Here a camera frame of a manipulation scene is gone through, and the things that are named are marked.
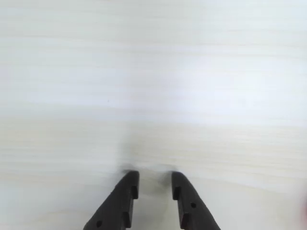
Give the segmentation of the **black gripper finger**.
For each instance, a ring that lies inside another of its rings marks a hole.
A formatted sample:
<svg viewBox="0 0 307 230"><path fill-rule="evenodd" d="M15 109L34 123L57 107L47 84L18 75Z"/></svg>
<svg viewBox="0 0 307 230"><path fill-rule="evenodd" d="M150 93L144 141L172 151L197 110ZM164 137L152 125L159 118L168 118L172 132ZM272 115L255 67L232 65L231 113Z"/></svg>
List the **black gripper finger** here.
<svg viewBox="0 0 307 230"><path fill-rule="evenodd" d="M172 172L172 197L177 201L179 224L183 230L220 230L209 209L189 179Z"/></svg>
<svg viewBox="0 0 307 230"><path fill-rule="evenodd" d="M134 200L139 198L138 171L127 172L84 226L84 230L131 228Z"/></svg>

